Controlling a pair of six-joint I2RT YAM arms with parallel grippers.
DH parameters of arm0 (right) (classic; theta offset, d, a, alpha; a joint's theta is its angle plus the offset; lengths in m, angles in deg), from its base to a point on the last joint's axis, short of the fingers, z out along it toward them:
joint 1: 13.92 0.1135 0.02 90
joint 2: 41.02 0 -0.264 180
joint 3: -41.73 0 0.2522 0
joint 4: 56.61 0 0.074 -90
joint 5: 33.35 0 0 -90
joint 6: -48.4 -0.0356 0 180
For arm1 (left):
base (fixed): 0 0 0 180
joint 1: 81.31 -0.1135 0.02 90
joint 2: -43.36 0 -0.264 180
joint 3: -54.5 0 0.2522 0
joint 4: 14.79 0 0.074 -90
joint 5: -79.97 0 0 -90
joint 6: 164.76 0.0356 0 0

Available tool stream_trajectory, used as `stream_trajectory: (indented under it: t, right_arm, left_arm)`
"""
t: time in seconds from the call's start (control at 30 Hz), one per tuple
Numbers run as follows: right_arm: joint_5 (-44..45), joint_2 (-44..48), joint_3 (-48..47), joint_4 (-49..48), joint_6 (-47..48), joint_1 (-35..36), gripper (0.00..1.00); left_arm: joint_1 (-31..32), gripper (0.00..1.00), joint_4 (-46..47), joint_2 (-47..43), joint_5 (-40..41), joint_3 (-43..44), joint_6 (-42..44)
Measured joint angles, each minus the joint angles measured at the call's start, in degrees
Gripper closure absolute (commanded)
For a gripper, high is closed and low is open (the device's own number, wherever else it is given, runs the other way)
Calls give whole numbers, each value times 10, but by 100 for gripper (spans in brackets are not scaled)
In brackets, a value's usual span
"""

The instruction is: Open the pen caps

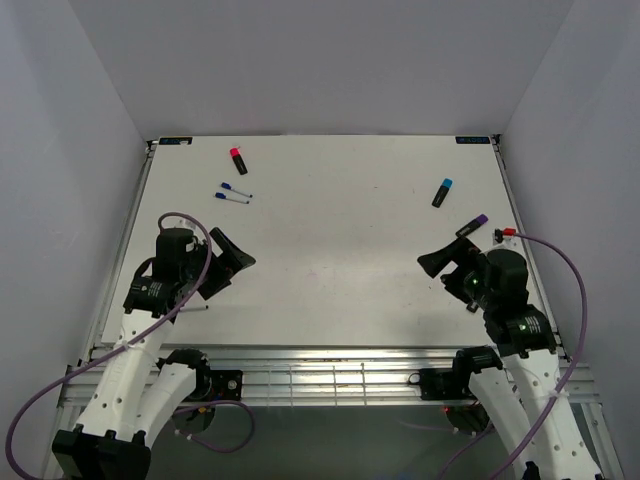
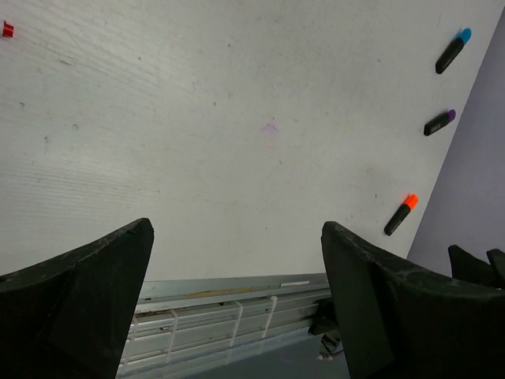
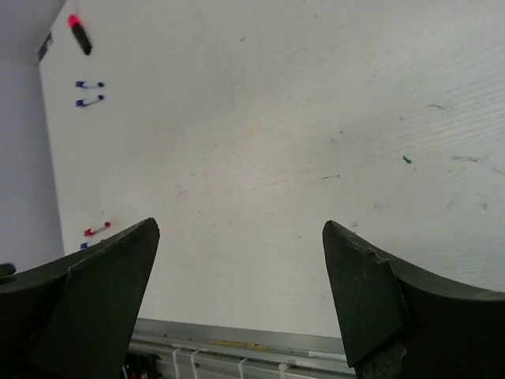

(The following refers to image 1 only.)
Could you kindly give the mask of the purple cap highlighter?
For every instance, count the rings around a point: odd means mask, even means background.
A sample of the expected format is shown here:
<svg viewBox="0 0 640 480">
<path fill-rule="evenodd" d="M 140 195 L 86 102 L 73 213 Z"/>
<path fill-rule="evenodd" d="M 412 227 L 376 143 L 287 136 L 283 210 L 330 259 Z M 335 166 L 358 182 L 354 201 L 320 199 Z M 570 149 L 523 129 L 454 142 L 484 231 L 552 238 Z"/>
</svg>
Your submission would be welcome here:
<svg viewBox="0 0 640 480">
<path fill-rule="evenodd" d="M 485 214 L 480 214 L 473 220 L 466 223 L 463 227 L 461 227 L 457 232 L 456 236 L 463 238 L 468 237 L 470 234 L 474 233 L 482 226 L 484 226 L 488 222 L 488 217 Z"/>
</svg>

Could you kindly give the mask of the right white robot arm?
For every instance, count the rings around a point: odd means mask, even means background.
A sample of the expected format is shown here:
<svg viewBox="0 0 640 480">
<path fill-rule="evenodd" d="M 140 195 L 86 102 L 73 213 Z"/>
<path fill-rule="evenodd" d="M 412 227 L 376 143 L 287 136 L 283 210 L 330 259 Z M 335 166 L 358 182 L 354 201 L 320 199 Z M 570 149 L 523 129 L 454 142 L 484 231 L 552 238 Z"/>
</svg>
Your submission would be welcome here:
<svg viewBox="0 0 640 480">
<path fill-rule="evenodd" d="M 488 415 L 509 455 L 507 469 L 521 479 L 600 479 L 565 386 L 578 361 L 560 367 L 548 317 L 529 301 L 528 264 L 502 245 L 481 251 L 465 237 L 417 260 L 431 278 L 483 313 L 488 346 L 457 351 L 436 378 L 447 396 L 473 397 Z"/>
</svg>

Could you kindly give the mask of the blue cap highlighter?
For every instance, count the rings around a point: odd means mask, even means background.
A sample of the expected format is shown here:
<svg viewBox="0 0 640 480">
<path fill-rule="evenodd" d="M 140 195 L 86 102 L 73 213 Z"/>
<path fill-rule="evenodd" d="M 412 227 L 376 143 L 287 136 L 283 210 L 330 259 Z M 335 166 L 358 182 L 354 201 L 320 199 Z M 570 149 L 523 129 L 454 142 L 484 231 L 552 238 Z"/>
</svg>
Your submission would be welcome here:
<svg viewBox="0 0 640 480">
<path fill-rule="evenodd" d="M 451 187 L 453 185 L 453 180 L 449 178 L 445 178 L 441 185 L 439 186 L 431 205 L 434 208 L 440 208 L 445 198 L 447 197 Z"/>
</svg>

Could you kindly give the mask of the pink cap highlighter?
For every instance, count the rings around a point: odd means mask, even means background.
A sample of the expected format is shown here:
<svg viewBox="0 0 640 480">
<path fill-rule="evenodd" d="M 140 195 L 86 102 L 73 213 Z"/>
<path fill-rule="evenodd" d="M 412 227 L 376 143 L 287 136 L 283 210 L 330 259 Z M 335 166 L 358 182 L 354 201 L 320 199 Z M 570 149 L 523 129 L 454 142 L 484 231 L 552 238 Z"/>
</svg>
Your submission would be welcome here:
<svg viewBox="0 0 640 480">
<path fill-rule="evenodd" d="M 240 150 L 236 147 L 233 147 L 229 150 L 229 153 L 238 173 L 240 175 L 246 175 L 248 173 L 248 169 L 240 153 Z"/>
</svg>

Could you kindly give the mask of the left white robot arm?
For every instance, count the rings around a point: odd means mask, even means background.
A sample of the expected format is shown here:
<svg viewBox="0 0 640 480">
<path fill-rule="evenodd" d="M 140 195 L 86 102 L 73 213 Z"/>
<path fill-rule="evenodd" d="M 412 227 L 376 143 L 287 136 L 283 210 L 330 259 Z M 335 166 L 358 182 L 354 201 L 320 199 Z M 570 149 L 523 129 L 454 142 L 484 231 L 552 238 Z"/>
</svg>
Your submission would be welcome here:
<svg viewBox="0 0 640 480">
<path fill-rule="evenodd" d="M 254 265 L 219 228 L 200 241 L 183 227 L 166 228 L 155 255 L 134 273 L 118 342 L 88 405 L 70 430 L 59 430 L 52 452 L 67 479 L 143 479 L 151 448 L 174 415 L 209 426 L 219 405 L 237 406 L 239 371 L 215 371 L 204 352 L 159 352 L 177 313 L 193 294 L 208 300 Z"/>
</svg>

